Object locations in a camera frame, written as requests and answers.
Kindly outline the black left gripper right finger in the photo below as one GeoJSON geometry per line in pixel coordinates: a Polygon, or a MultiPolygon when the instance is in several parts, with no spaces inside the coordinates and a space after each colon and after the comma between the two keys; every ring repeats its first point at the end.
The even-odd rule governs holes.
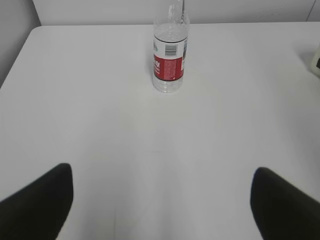
{"type": "Polygon", "coordinates": [[[320,238],[320,203],[269,168],[253,175],[250,208],[264,240],[320,238]]]}

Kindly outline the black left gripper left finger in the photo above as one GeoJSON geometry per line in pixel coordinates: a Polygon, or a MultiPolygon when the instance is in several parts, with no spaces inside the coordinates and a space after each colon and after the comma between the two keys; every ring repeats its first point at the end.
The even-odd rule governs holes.
{"type": "Polygon", "coordinates": [[[2,240],[55,240],[74,199],[71,165],[60,163],[0,202],[2,240]]]}

